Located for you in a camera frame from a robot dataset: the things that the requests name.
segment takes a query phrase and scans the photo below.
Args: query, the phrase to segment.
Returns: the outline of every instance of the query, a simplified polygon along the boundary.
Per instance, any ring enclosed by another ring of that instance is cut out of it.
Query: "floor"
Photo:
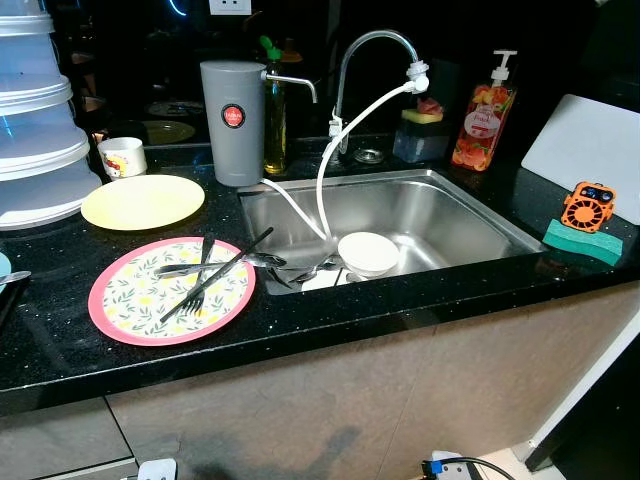
[[[527,467],[518,461],[510,448],[484,455],[482,459],[502,468],[516,480],[565,480],[562,473],[553,466],[536,473],[529,472]],[[502,475],[490,468],[480,466],[478,471],[485,480],[504,480]]]

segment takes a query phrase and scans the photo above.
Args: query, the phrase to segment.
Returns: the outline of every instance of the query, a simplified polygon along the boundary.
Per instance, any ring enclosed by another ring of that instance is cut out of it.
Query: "soap dispenser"
[[[502,55],[501,63],[491,73],[491,82],[475,87],[451,158],[453,165],[476,172],[489,168],[516,95],[516,89],[504,82],[509,78],[507,61],[518,52],[493,53]]]
[[[267,74],[281,75],[282,50],[269,37],[262,35],[260,45],[267,51]],[[287,125],[284,85],[278,80],[265,81],[264,95],[264,169],[268,173],[282,173],[286,167]]]

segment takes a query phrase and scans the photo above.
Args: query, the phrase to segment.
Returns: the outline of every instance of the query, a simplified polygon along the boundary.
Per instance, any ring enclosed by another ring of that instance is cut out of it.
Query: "cutlery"
[[[251,242],[247,248],[245,248],[244,250],[241,250],[240,253],[238,253],[235,257],[233,257],[231,260],[225,263],[220,268],[220,270],[218,270],[216,273],[214,273],[209,278],[207,278],[204,282],[202,282],[200,286],[189,290],[189,293],[187,293],[186,297],[184,297],[180,302],[178,302],[178,304],[175,307],[173,307],[171,310],[169,310],[167,313],[165,313],[162,316],[162,318],[160,319],[160,323],[165,323],[169,318],[171,318],[171,316],[174,313],[180,310],[182,306],[185,305],[189,300],[191,300],[192,298],[195,298],[196,296],[198,296],[200,292],[204,292],[207,288],[209,288],[209,286],[213,285],[215,282],[220,280],[229,270],[233,268],[233,266],[236,263],[238,263],[238,261],[240,261],[242,257],[244,257],[247,253],[251,252],[251,250],[253,250],[256,247],[256,245],[258,245],[262,240],[264,240],[269,235],[271,235],[271,232],[273,232],[273,227],[267,228],[253,242]]]
[[[270,268],[269,270],[267,270],[267,272],[269,272],[269,274],[271,275],[271,278],[273,278],[280,285],[282,285],[283,287],[287,287],[289,290],[293,290],[293,287],[291,285],[289,285],[287,282],[285,282],[278,276],[275,268]]]
[[[205,233],[202,237],[202,253],[200,254],[200,262],[206,263],[209,255],[211,255],[211,250],[215,244],[215,239],[212,235]],[[193,288],[198,288],[204,282],[204,270],[200,270],[198,273],[198,278],[196,279],[196,283]],[[193,297],[187,303],[182,306],[182,311],[185,313],[198,313],[198,311],[202,308],[202,304],[204,303],[204,290],[200,291],[198,295]]]
[[[320,262],[318,265],[313,266],[311,270],[304,272],[301,275],[298,275],[293,280],[290,280],[289,283],[295,282],[295,283],[302,284],[304,282],[311,280],[312,278],[315,278],[318,275],[318,272],[320,270],[333,271],[333,270],[340,270],[342,267],[344,267],[344,262],[342,261],[342,258],[340,257],[340,255],[332,253],[327,258],[325,258],[322,262]]]
[[[7,317],[11,314],[14,307],[16,306],[18,298],[27,287],[28,282],[18,282],[9,288],[3,293],[2,302],[0,302],[0,331],[2,331],[2,326]]]
[[[286,265],[287,261],[277,255],[270,253],[249,253],[242,258],[243,261],[250,263],[254,267],[264,268],[281,268]],[[209,270],[212,268],[220,268],[225,262],[216,263],[186,263],[176,265],[165,265],[154,270],[154,274],[160,278],[170,278],[180,275],[189,275],[191,273]]]
[[[8,275],[2,275],[0,276],[0,285],[4,285],[5,283],[17,282],[18,280],[27,278],[30,275],[31,275],[31,272],[26,270],[22,272],[10,273]]]
[[[358,282],[364,282],[364,278],[362,278],[360,275],[358,275],[357,273],[353,273],[353,272],[349,272],[347,273],[345,280],[347,281],[347,283],[358,283]]]

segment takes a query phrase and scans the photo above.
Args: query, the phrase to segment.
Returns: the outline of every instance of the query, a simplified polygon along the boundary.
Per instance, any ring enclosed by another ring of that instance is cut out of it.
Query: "green bottle cap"
[[[260,36],[260,45],[267,51],[267,58],[269,60],[278,61],[282,58],[282,50],[273,46],[273,42],[266,35]]]

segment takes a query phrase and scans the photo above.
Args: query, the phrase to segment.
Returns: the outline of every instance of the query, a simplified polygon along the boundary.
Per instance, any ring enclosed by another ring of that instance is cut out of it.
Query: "white hose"
[[[296,213],[298,215],[300,215],[300,218],[302,218],[302,220],[304,220],[305,223],[307,225],[309,225],[309,227],[311,227],[311,230],[313,230],[316,235],[318,235],[322,240],[326,240],[327,239],[325,234],[322,233],[322,230],[320,230],[318,228],[318,226],[315,223],[313,223],[313,220],[311,220],[307,216],[307,214],[302,211],[302,208],[300,208],[300,205],[298,205],[296,203],[296,201],[293,198],[291,198],[291,195],[289,195],[284,188],[282,188],[280,185],[278,185],[275,182],[272,182],[271,180],[269,180],[267,178],[263,178],[260,181],[262,183],[264,183],[265,185],[268,185],[269,187],[273,188],[276,192],[278,192],[280,195],[282,195],[287,200],[287,202],[289,202],[289,204],[293,207],[293,209],[296,211]]]
[[[320,213],[320,221],[322,222],[322,228],[324,229],[324,237],[325,237],[324,239],[330,239],[331,238],[331,229],[329,228],[329,222],[327,221],[327,214],[326,214],[326,212],[324,210],[324,200],[322,198],[322,180],[324,179],[324,172],[327,169],[327,164],[329,163],[329,159],[331,158],[331,154],[338,147],[338,145],[340,145],[340,142],[342,141],[342,139],[344,137],[346,137],[347,135],[349,135],[349,132],[351,130],[353,130],[356,127],[356,125],[358,125],[371,112],[373,112],[376,108],[378,108],[380,105],[382,105],[384,102],[386,102],[390,98],[395,97],[396,95],[398,95],[400,93],[413,91],[414,85],[415,84],[414,84],[413,80],[410,80],[407,83],[405,83],[404,85],[402,85],[401,87],[394,88],[390,92],[385,93],[378,100],[376,100],[371,105],[369,105],[367,108],[365,108],[360,115],[358,115],[355,119],[353,119],[353,121],[351,123],[349,123],[349,125],[347,125],[347,128],[345,128],[342,132],[340,132],[340,135],[338,135],[337,137],[334,137],[334,139],[331,141],[331,143],[329,145],[327,145],[327,148],[325,149],[324,153],[322,154],[322,162],[320,163],[320,169],[318,171],[318,178],[316,179],[316,201],[318,203],[318,212]]]
[[[269,179],[263,178],[260,180],[265,185],[273,188],[276,192],[282,195],[287,202],[293,207],[296,213],[304,220],[304,222],[309,225],[311,230],[314,231],[316,235],[318,235],[322,240],[326,241],[327,239],[331,239],[331,230],[329,229],[329,223],[327,222],[327,214],[324,211],[324,201],[322,198],[322,180],[324,179],[324,172],[327,169],[327,163],[329,163],[329,159],[331,158],[331,154],[333,151],[340,145],[340,142],[344,137],[346,137],[351,130],[353,130],[364,118],[366,118],[371,112],[373,112],[376,108],[382,105],[384,102],[389,100],[396,95],[403,92],[411,92],[414,89],[414,82],[409,81],[402,85],[401,87],[394,88],[390,92],[384,94],[378,100],[369,105],[365,110],[362,111],[360,115],[358,115],[349,125],[337,136],[335,137],[324,153],[322,154],[322,162],[320,163],[320,170],[318,171],[318,178],[316,180],[316,201],[318,204],[318,212],[320,213],[320,220],[322,222],[322,227],[324,228],[324,233],[322,230],[318,228],[318,226],[311,220],[306,213],[300,208],[300,206],[295,202],[291,195],[287,193],[287,191],[278,185],[275,182],[272,182]]]

